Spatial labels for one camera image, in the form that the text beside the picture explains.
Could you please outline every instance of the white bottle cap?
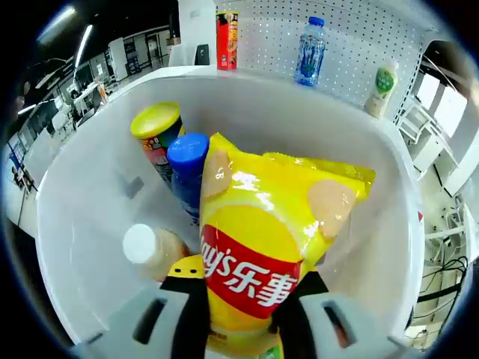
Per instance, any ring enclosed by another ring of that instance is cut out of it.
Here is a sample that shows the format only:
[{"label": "white bottle cap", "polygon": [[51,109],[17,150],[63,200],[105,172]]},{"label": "white bottle cap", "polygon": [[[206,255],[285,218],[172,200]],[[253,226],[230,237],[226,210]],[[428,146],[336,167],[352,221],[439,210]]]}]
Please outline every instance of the white bottle cap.
[{"label": "white bottle cap", "polygon": [[123,252],[133,264],[150,264],[161,248],[154,230],[146,224],[134,224],[123,237]]}]

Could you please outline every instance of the pringles can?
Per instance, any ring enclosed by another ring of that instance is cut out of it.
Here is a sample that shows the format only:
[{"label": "pringles can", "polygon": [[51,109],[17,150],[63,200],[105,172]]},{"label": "pringles can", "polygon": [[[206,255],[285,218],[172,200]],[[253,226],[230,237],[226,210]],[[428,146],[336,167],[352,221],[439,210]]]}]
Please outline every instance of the pringles can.
[{"label": "pringles can", "polygon": [[237,68],[238,13],[216,13],[216,64],[219,70]]},{"label": "pringles can", "polygon": [[170,144],[185,134],[177,102],[157,102],[140,112],[130,126],[140,140],[144,154],[171,189],[173,170],[166,158]]}]

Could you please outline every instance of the desk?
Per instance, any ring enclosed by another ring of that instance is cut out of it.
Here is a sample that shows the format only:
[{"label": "desk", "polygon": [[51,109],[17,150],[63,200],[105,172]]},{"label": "desk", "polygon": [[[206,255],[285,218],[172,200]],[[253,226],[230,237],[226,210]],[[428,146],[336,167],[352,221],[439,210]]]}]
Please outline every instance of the desk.
[{"label": "desk", "polygon": [[78,104],[80,104],[80,108],[81,108],[80,112],[82,114],[84,111],[86,111],[86,107],[87,107],[84,101],[85,97],[91,94],[93,91],[95,91],[97,87],[98,87],[98,84],[96,82],[92,82],[91,84],[87,86],[87,88],[82,92],[80,96],[78,96],[77,98],[73,100],[73,104],[75,105],[75,107]]}]

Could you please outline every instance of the water bottle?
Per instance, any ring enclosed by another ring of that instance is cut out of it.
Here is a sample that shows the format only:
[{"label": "water bottle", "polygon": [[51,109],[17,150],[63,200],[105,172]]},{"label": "water bottle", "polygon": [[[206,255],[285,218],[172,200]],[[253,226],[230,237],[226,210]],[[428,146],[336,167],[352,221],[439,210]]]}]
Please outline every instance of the water bottle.
[{"label": "water bottle", "polygon": [[206,135],[188,133],[174,140],[166,155],[173,169],[173,193],[194,224],[199,224],[201,179],[209,146]]},{"label": "water bottle", "polygon": [[299,54],[294,81],[302,85],[315,86],[323,62],[324,49],[324,20],[311,16],[305,27],[305,32],[299,41]]}]

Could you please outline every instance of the white plastic bin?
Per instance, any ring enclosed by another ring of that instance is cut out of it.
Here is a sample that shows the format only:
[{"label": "white plastic bin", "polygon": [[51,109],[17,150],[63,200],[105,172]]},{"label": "white plastic bin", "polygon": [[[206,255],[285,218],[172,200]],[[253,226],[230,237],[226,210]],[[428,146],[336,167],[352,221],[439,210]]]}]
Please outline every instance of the white plastic bin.
[{"label": "white plastic bin", "polygon": [[164,227],[199,250],[195,228],[185,227],[187,214],[129,132],[134,116],[157,101],[178,101],[187,131],[221,132],[245,151],[376,170],[369,199],[354,209],[320,273],[331,291],[356,298],[385,331],[402,334],[421,284],[424,235],[411,160],[394,125],[293,83],[213,71],[131,84],[79,128],[45,175],[37,252],[74,342],[107,328],[125,301],[154,285],[138,279],[123,257],[129,226]]}]

